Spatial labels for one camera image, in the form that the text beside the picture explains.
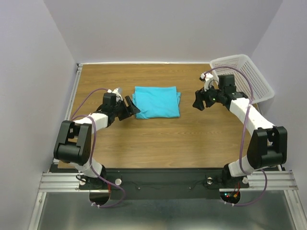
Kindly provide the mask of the turquoise t shirt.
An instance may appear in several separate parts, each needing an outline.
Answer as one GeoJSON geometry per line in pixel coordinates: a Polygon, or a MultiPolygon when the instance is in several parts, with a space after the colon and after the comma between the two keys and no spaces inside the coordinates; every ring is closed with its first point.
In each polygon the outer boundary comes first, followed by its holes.
{"type": "Polygon", "coordinates": [[[178,118],[181,93],[172,87],[136,86],[132,94],[133,103],[140,110],[137,119],[178,118]]]}

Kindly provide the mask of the white plastic basket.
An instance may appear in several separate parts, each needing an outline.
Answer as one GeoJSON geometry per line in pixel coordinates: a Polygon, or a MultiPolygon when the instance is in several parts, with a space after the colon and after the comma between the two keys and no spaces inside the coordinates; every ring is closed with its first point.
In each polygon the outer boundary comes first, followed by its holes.
{"type": "Polygon", "coordinates": [[[244,54],[221,57],[210,61],[212,75],[218,79],[219,75],[234,75],[237,91],[244,92],[252,103],[257,104],[274,97],[274,90],[268,84],[262,73],[244,54]]]}

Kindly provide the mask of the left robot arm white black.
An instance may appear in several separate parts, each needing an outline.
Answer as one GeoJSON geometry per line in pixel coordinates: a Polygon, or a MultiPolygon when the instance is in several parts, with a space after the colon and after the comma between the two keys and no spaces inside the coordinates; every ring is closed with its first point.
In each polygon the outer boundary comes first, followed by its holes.
{"type": "Polygon", "coordinates": [[[138,114],[140,110],[129,96],[124,98],[112,91],[103,95],[102,104],[89,115],[79,120],[65,120],[61,123],[54,158],[73,165],[87,178],[99,178],[107,185],[105,167],[93,158],[96,133],[107,128],[118,118],[120,121],[138,114]]]}

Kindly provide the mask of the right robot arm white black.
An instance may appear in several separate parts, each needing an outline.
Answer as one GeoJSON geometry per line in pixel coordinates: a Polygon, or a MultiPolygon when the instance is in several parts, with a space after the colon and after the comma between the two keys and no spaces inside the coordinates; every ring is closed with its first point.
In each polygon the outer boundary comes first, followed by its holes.
{"type": "Polygon", "coordinates": [[[237,91],[234,75],[220,75],[218,78],[218,87],[215,88],[211,84],[214,76],[201,74],[204,87],[195,92],[193,107],[203,111],[220,103],[242,122],[243,132],[251,135],[246,155],[240,153],[237,161],[226,164],[219,182],[223,186],[233,185],[257,170],[284,164],[287,160],[286,128],[269,122],[252,106],[244,92],[237,91]]]}

